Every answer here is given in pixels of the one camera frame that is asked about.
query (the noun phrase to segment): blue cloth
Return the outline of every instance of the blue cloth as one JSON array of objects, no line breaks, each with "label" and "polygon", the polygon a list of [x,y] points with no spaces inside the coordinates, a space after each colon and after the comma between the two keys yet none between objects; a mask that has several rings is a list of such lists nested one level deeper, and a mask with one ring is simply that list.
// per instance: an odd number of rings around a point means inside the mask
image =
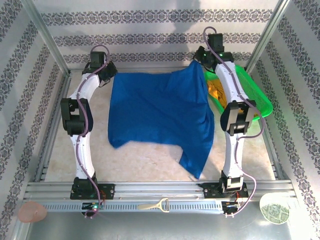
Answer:
[{"label": "blue cloth", "polygon": [[180,164],[197,179],[214,140],[214,115],[201,65],[172,73],[118,73],[114,78],[108,139],[179,145]]}]

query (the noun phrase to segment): metal baseplate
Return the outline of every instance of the metal baseplate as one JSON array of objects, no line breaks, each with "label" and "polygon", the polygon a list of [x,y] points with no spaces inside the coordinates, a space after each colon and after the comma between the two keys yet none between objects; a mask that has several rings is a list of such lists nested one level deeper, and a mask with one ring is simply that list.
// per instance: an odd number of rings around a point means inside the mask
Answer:
[{"label": "metal baseplate", "polygon": [[[113,199],[105,199],[101,212],[155,212],[159,209],[138,210],[140,204],[152,204],[162,198],[168,198],[170,213],[223,213],[226,203],[234,203],[235,196],[220,198],[205,195],[203,186],[216,185],[216,181],[167,181],[167,182],[100,182],[99,184],[114,184]],[[48,212],[85,212],[97,208],[96,200],[71,200],[72,182],[30,182],[24,195],[24,202],[35,201],[44,205]],[[246,182],[247,194],[250,194],[254,184]],[[295,191],[290,180],[258,180],[257,189],[252,201],[259,201],[266,193],[287,193],[295,197]]]}]

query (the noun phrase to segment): patterned wallpaper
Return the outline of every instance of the patterned wallpaper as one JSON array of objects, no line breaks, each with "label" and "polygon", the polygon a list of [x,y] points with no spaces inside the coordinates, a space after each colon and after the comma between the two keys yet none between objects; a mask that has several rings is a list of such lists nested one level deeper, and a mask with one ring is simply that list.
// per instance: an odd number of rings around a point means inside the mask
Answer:
[{"label": "patterned wallpaper", "polygon": [[180,67],[204,44],[202,31],[224,33],[226,50],[245,66],[278,0],[36,0],[69,68],[107,45],[116,66]]},{"label": "patterned wallpaper", "polygon": [[19,0],[0,1],[0,240],[33,180],[62,72]]},{"label": "patterned wallpaper", "polygon": [[282,169],[320,239],[320,0],[293,0],[252,78],[273,104],[266,119]]}]

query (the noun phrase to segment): green tray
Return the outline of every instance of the green tray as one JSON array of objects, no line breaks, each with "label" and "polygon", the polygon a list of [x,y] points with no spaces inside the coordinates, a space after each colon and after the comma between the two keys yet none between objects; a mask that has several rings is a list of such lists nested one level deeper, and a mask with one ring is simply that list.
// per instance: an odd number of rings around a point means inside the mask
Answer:
[{"label": "green tray", "polygon": [[[273,111],[273,106],[267,96],[261,91],[257,84],[252,80],[250,75],[241,67],[235,66],[236,75],[239,78],[241,86],[245,94],[249,97],[250,100],[255,100],[257,109],[261,112],[262,117],[269,116]],[[219,79],[218,76],[212,72],[206,71],[204,73],[204,78],[207,82]],[[218,99],[214,98],[209,94],[210,99],[218,108],[220,114],[224,112],[224,108],[221,106]],[[259,116],[255,116],[253,121],[257,121]]]}]

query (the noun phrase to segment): beige floor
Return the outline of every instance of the beige floor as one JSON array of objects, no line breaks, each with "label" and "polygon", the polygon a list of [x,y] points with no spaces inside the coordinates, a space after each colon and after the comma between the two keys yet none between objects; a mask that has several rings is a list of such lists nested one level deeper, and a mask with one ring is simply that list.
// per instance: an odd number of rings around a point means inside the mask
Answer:
[{"label": "beige floor", "polygon": [[[69,93],[81,81],[81,72],[72,73]],[[190,174],[179,165],[182,149],[179,146],[129,142],[114,149],[108,141],[108,118],[113,82],[97,88],[90,100],[94,125],[90,147],[92,163],[98,181],[190,181]],[[202,180],[218,180],[225,162],[226,140],[220,128],[220,114],[210,102],[215,118],[214,143],[202,172]],[[248,135],[260,131],[254,122]],[[257,180],[274,180],[275,176],[262,136],[247,139],[243,149],[243,170]],[[56,135],[46,182],[73,182],[76,160],[71,140],[60,122]]]}]

